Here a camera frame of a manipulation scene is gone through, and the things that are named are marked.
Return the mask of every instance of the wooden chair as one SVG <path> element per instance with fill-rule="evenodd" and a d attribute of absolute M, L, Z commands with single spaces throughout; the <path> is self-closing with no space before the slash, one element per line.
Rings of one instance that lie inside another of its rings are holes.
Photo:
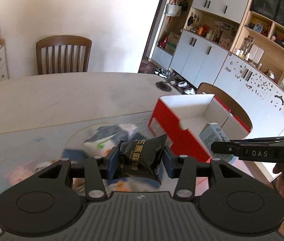
<path fill-rule="evenodd" d="M 38 74 L 87 71 L 92 41 L 80 36 L 53 36 L 36 44 Z"/>
<path fill-rule="evenodd" d="M 226 92 L 208 83 L 201 83 L 196 94 L 215 94 L 226 106 L 231 109 L 231 114 L 237 116 L 252 131 L 252 122 L 246 111 Z"/>

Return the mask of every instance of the shoe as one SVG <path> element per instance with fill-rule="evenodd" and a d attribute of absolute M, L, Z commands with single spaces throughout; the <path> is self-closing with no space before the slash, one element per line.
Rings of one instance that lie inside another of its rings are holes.
<path fill-rule="evenodd" d="M 187 86 L 189 86 L 189 85 L 187 84 L 187 82 L 180 82 L 180 83 L 178 83 L 178 86 L 179 86 L 180 88 L 184 88 L 184 87 L 187 87 Z"/>
<path fill-rule="evenodd" d="M 189 89 L 184 90 L 184 93 L 188 95 L 195 95 L 195 90 L 193 88 L 189 88 Z"/>

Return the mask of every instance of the hanging bag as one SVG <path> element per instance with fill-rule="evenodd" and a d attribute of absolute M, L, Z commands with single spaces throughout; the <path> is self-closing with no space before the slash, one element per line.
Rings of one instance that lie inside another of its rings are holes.
<path fill-rule="evenodd" d="M 171 17 L 179 17 L 181 14 L 181 10 L 182 10 L 182 7 L 178 6 L 177 1 L 174 0 L 173 3 L 166 5 L 165 15 L 171 16 Z"/>

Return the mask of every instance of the open cardboard box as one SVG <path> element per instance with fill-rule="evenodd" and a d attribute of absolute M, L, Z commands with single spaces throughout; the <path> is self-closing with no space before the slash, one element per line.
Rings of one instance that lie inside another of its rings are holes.
<path fill-rule="evenodd" d="M 153 111 L 149 128 L 154 136 L 168 134 L 167 145 L 175 155 L 193 156 L 199 162 L 210 152 L 199 138 L 207 123 L 216 122 L 227 137 L 244 139 L 249 132 L 213 94 L 161 97 Z"/>

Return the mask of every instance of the picture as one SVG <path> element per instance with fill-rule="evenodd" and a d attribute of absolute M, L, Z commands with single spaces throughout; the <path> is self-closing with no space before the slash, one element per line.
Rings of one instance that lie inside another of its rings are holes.
<path fill-rule="evenodd" d="M 258 32 L 258 33 L 261 33 L 262 30 L 263 30 L 263 25 L 260 24 L 260 23 L 257 23 L 253 29 L 254 31 Z"/>
<path fill-rule="evenodd" d="M 222 25 L 223 25 L 223 22 L 218 22 L 218 21 L 214 22 L 215 27 L 222 27 Z"/>
<path fill-rule="evenodd" d="M 222 29 L 225 29 L 226 31 L 229 31 L 231 28 L 231 25 L 228 25 L 227 23 L 223 23 Z"/>

